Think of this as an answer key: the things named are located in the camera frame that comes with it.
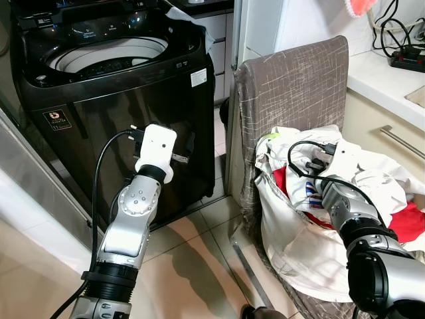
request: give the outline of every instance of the chair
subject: chair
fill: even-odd
[[[326,302],[302,294],[282,280],[272,268],[261,238],[262,208],[254,185],[260,173],[254,167],[255,147],[257,141],[274,126],[308,130],[336,124],[341,129],[348,63],[347,40],[339,36],[247,60],[234,75],[239,92],[245,165],[240,197],[244,226],[262,262],[280,280],[305,319],[350,318],[354,306]]]

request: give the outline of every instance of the white fabric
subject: white fabric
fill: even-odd
[[[190,15],[184,13],[182,10],[176,7],[171,7],[170,10],[167,12],[166,16],[172,20],[190,21],[194,25],[197,25],[198,27],[200,27],[205,35],[205,50],[207,51],[207,53],[210,52],[211,47],[213,46],[213,43],[215,40],[212,36],[209,35],[206,27],[198,24],[196,19],[192,18]]]
[[[313,185],[314,181],[299,178],[287,168],[289,198],[274,181],[273,171],[287,164],[289,147],[300,140],[323,144],[345,143],[337,126],[304,132],[293,128],[273,128],[271,134],[258,142],[256,167],[262,174],[255,183],[263,208],[264,248],[275,271],[298,291],[321,300],[351,302],[345,268],[346,250],[342,240],[336,231],[316,225],[303,213],[306,211],[322,221],[330,221],[326,210],[311,208],[305,186],[307,182]],[[344,171],[339,175],[348,177],[372,199],[387,225],[391,221],[391,213],[406,207],[406,193],[425,194],[425,185],[393,159],[361,150],[357,146],[352,150],[355,152],[355,165],[342,165]],[[327,162],[332,160],[319,148],[308,144],[299,145],[292,152],[292,161],[306,173],[308,169],[305,165],[312,158]],[[405,248],[425,251],[425,234]]]

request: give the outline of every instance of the washing machine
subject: washing machine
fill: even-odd
[[[105,143],[132,124],[150,123],[175,130],[174,152],[189,159],[173,163],[154,224],[212,195],[214,70],[198,26],[167,18],[156,1],[15,0],[11,6],[11,64],[22,107],[89,200]],[[102,228],[134,171],[134,146],[121,139],[103,161]]]

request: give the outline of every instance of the pink towel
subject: pink towel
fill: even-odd
[[[353,18],[364,15],[378,0],[345,0],[348,13]]]

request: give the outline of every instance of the washing machine drum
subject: washing machine drum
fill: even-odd
[[[102,41],[60,53],[47,65],[61,72],[102,74],[149,62],[167,46],[167,41],[153,37]]]

